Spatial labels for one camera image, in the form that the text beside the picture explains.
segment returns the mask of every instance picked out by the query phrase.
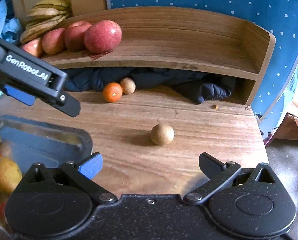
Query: screw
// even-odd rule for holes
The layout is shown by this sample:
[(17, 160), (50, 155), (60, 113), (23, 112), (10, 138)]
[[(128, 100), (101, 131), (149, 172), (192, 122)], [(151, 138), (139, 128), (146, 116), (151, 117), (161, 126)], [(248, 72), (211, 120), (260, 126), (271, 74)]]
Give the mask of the screw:
[(99, 199), (104, 201), (104, 202), (109, 202), (109, 201), (113, 201), (115, 198), (115, 195), (112, 193), (102, 193), (99, 196)]
[(148, 200), (147, 200), (147, 203), (148, 203), (148, 204), (154, 204), (155, 201), (154, 201), (154, 199), (148, 199)]
[(199, 193), (192, 192), (186, 195), (186, 198), (191, 201), (199, 201), (202, 200), (202, 196)]

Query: floor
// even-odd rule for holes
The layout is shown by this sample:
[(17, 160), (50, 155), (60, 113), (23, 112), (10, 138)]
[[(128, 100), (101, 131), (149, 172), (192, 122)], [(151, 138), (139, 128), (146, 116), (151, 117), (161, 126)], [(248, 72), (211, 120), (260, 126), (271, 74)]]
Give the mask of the floor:
[(289, 235), (298, 240), (298, 141), (275, 139), (266, 149), (270, 166), (297, 207), (297, 216)]

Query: dark blue cloth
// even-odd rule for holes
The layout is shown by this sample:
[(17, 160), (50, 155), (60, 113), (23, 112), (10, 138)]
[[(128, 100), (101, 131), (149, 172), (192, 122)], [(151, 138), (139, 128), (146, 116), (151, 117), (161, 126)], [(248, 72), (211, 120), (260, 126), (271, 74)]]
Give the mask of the dark blue cloth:
[(96, 67), (64, 70), (70, 80), (68, 91), (94, 90), (100, 92), (111, 82), (130, 77), (137, 89), (163, 84), (173, 88), (196, 104), (205, 100), (227, 98), (235, 89), (236, 78), (191, 70), (142, 67)]

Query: apple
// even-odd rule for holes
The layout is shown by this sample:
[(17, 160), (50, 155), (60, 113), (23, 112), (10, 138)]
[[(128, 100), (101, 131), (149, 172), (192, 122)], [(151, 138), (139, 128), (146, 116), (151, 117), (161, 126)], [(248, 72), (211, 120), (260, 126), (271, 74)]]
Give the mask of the apple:
[(22, 46), (22, 49), (35, 57), (40, 57), (43, 53), (42, 38), (38, 37)]
[(85, 46), (93, 53), (104, 53), (116, 48), (122, 39), (122, 30), (118, 23), (103, 20), (91, 26), (85, 32)]
[(84, 50), (84, 35), (89, 29), (91, 23), (86, 21), (79, 21), (70, 24), (65, 30), (65, 46), (69, 51)]
[(43, 49), (48, 55), (55, 55), (65, 48), (65, 28), (58, 28), (47, 32), (43, 37)]

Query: wooden table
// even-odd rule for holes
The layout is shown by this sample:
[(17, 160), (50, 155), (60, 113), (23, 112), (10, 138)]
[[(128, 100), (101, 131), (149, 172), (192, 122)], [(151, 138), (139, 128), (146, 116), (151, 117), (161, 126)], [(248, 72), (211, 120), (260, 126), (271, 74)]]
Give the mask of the wooden table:
[[(268, 162), (250, 107), (220, 101), (194, 105), (166, 87), (137, 90), (116, 103), (106, 103), (101, 93), (71, 94), (81, 101), (75, 118), (40, 100), (29, 107), (7, 96), (0, 99), (0, 116), (12, 114), (89, 132), (93, 150), (104, 158), (94, 181), (118, 197), (187, 193), (206, 180), (198, 164), (202, 152), (245, 168)], [(175, 130), (174, 140), (164, 147), (153, 145), (149, 136), (159, 122)]]

